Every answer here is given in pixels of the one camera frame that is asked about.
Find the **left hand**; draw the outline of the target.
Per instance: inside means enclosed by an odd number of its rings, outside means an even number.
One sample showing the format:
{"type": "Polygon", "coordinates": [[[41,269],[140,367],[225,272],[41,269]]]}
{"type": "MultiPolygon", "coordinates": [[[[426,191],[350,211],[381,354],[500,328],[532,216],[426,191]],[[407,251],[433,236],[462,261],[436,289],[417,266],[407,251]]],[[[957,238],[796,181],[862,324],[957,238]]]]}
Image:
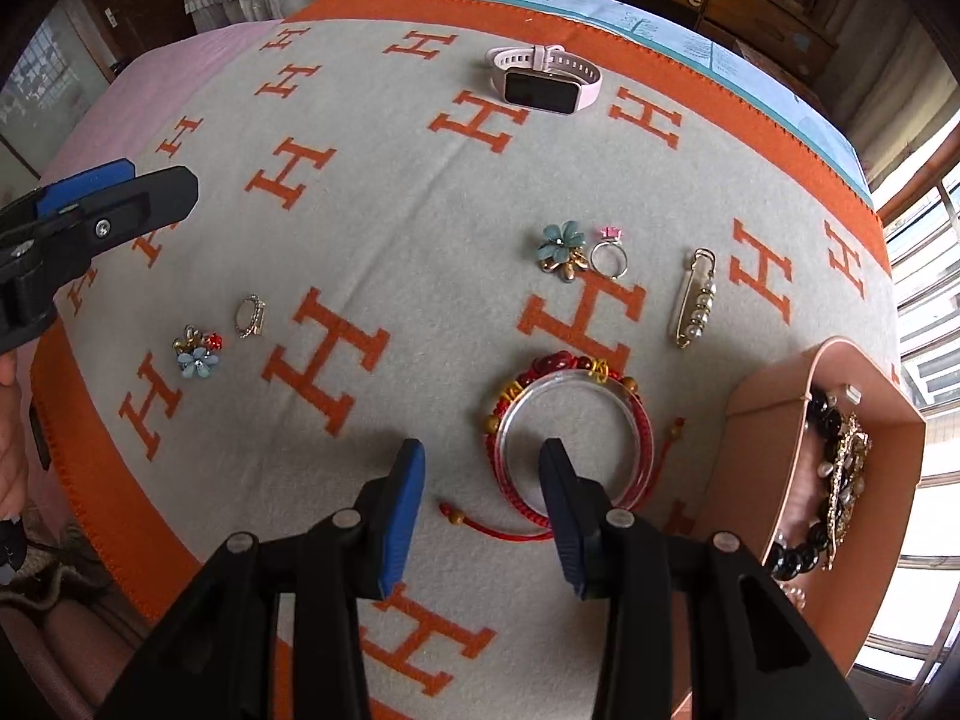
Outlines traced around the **left hand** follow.
{"type": "Polygon", "coordinates": [[[21,387],[14,351],[0,358],[0,517],[21,515],[28,495],[25,425],[21,419],[21,387]]]}

